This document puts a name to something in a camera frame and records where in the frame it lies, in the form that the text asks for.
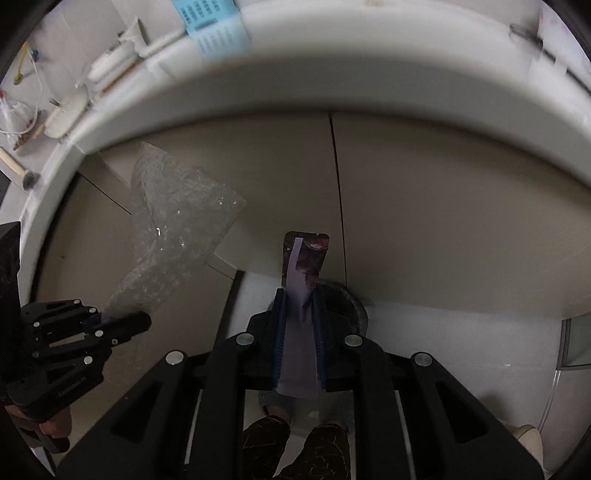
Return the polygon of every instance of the white cable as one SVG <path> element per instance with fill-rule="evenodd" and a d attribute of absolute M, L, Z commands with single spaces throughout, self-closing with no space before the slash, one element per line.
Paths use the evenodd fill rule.
<path fill-rule="evenodd" d="M 548 419 L 548 415 L 550 414 L 550 408 L 552 407 L 552 402 L 554 400 L 554 394 L 556 393 L 556 389 L 558 388 L 558 382 L 560 381 L 560 370 L 554 372 L 554 379 L 552 380 L 552 387 L 550 388 L 550 394 L 548 395 L 548 400 L 546 401 L 546 407 L 542 414 L 542 418 L 540 419 L 540 424 L 538 425 L 538 432 L 542 432 L 546 420 Z"/>
<path fill-rule="evenodd" d="M 7 131 L 0 129 L 0 134 L 24 135 L 24 134 L 29 133 L 31 130 L 33 130 L 33 128 L 35 128 L 35 125 L 37 124 L 37 117 L 39 116 L 39 104 L 41 103 L 41 100 L 43 99 L 43 83 L 41 81 L 41 77 L 39 76 L 39 72 L 37 71 L 37 64 L 33 61 L 33 55 L 31 54 L 31 49 L 28 48 L 27 50 L 28 50 L 29 58 L 31 59 L 31 63 L 33 64 L 33 70 L 35 70 L 35 74 L 37 75 L 37 80 L 39 82 L 39 100 L 37 100 L 37 103 L 35 104 L 35 115 L 33 116 L 33 121 L 31 122 L 31 125 L 29 125 L 26 130 L 23 130 L 22 132 L 7 132 Z"/>

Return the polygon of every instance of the silver bolt head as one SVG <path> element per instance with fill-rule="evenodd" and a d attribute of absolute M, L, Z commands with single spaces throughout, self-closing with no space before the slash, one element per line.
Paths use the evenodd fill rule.
<path fill-rule="evenodd" d="M 363 343 L 363 339 L 359 335 L 347 335 L 345 337 L 345 345 L 347 346 L 360 346 Z"/>
<path fill-rule="evenodd" d="M 178 350 L 168 352 L 168 354 L 166 355 L 166 363 L 168 363 L 169 365 L 178 365 L 183 360 L 184 353 L 179 352 Z"/>
<path fill-rule="evenodd" d="M 248 332 L 243 332 L 236 337 L 236 343 L 242 346 L 250 345 L 254 341 L 254 335 Z"/>
<path fill-rule="evenodd" d="M 414 362 L 420 367 L 428 367 L 433 363 L 433 357 L 428 353 L 417 353 L 414 356 Z"/>

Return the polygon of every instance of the white curved edge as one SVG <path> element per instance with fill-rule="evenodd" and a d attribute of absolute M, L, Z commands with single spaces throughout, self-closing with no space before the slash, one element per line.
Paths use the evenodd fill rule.
<path fill-rule="evenodd" d="M 46 233 L 61 199 L 85 155 L 74 145 L 57 145 L 47 160 L 21 214 L 21 268 L 18 291 L 21 305 L 29 302 L 35 269 Z"/>
<path fill-rule="evenodd" d="M 268 108 L 397 113 L 499 138 L 591 186 L 591 100 L 506 25 L 420 0 L 279 1 L 242 18 L 247 53 L 206 61 L 184 37 L 122 79 L 56 148 L 24 209 L 22 301 L 83 157 L 188 121 Z"/>

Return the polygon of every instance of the blue label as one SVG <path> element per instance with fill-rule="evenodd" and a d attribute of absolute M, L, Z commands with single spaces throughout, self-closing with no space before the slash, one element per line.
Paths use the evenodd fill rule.
<path fill-rule="evenodd" d="M 195 40 L 201 55 L 207 59 L 236 55 L 246 50 L 250 45 L 250 39 L 240 15 L 197 31 L 189 31 L 189 35 Z"/>
<path fill-rule="evenodd" d="M 189 34 L 239 14 L 232 0 L 173 0 Z"/>

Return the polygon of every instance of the plastic bubble wrap bag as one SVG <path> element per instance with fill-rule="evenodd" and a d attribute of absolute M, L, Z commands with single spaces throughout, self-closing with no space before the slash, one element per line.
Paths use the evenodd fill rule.
<path fill-rule="evenodd" d="M 0 90 L 0 129 L 5 132 L 25 132 L 37 119 L 37 114 L 22 102 L 9 100 Z M 19 149 L 31 136 L 31 133 L 8 134 L 10 150 Z"/>
<path fill-rule="evenodd" d="M 109 299 L 105 319 L 157 310 L 207 263 L 246 205 L 228 185 L 147 143 L 131 190 L 135 267 Z"/>

